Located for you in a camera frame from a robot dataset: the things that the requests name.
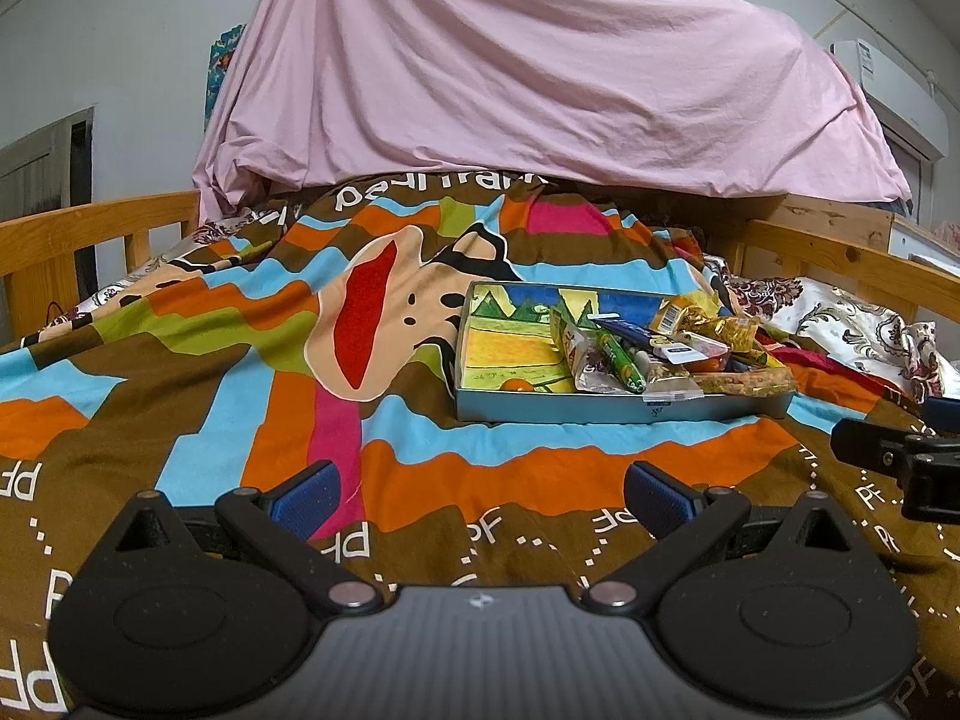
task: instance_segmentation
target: orange fruit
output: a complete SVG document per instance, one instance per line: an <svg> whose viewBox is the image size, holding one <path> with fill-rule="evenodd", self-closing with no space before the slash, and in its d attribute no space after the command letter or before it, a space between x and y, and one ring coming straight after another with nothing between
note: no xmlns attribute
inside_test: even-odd
<svg viewBox="0 0 960 720"><path fill-rule="evenodd" d="M533 392L534 386L526 379L507 379L500 385L500 389L505 392Z"/></svg>

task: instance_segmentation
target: air conditioner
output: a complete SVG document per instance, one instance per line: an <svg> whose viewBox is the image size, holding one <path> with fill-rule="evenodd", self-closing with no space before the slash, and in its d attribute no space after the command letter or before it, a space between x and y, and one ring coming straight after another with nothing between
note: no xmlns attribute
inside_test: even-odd
<svg viewBox="0 0 960 720"><path fill-rule="evenodd" d="M866 41L834 43L830 51L863 87L867 101L884 127L929 162L947 156L947 115L923 86Z"/></svg>

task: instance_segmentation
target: gold foil wrapper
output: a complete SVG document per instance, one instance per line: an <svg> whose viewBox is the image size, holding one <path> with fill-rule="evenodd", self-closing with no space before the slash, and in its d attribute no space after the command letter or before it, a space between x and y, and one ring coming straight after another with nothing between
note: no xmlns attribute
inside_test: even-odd
<svg viewBox="0 0 960 720"><path fill-rule="evenodd" d="M716 338L730 347L734 354L748 354L754 350L760 324L745 317L709 317L703 309L690 306L680 319L680 330Z"/></svg>
<svg viewBox="0 0 960 720"><path fill-rule="evenodd" d="M754 339L754 346L749 352L737 354L734 357L741 362L745 362L747 365L756 365L757 367L785 367L780 360L764 349L760 341L756 339Z"/></svg>

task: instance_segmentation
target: painted landscape drawing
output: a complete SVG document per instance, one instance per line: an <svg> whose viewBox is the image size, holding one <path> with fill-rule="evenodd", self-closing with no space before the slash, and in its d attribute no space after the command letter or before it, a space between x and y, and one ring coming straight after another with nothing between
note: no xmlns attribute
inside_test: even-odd
<svg viewBox="0 0 960 720"><path fill-rule="evenodd" d="M476 284L470 297L464 337L466 389L512 389L526 382L530 391L574 392L563 354L550 338L550 306L565 303L579 326L590 314L616 313L647 324L661 298L643 293L565 289L541 284Z"/></svg>

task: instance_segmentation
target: cartoon print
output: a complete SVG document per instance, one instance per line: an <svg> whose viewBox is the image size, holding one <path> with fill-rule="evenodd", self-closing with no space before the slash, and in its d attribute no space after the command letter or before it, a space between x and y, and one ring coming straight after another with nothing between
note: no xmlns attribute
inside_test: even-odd
<svg viewBox="0 0 960 720"><path fill-rule="evenodd" d="M199 278L204 274L212 274L214 271L233 268L240 262L240 257L235 255L224 257L213 265L198 265L181 258L175 258L169 262L158 262L156 266L136 279L133 284L118 289L116 292L107 293L104 302L92 312L78 312L73 309L61 317L60 322L53 322L37 333L24 338L21 346L33 346L41 341L59 338L71 330L79 330L80 327L85 327L90 322L107 317L108 314L119 311L131 305L131 303L136 303L137 300L145 298L146 295L155 293L157 290L174 286L181 281Z"/></svg>
<svg viewBox="0 0 960 720"><path fill-rule="evenodd" d="M410 225L363 248L320 290L320 312L304 348L320 384L344 400L378 398L416 348L440 349L448 389L464 295L472 281L520 281L506 242L470 225L433 259L421 260L424 233Z"/></svg>

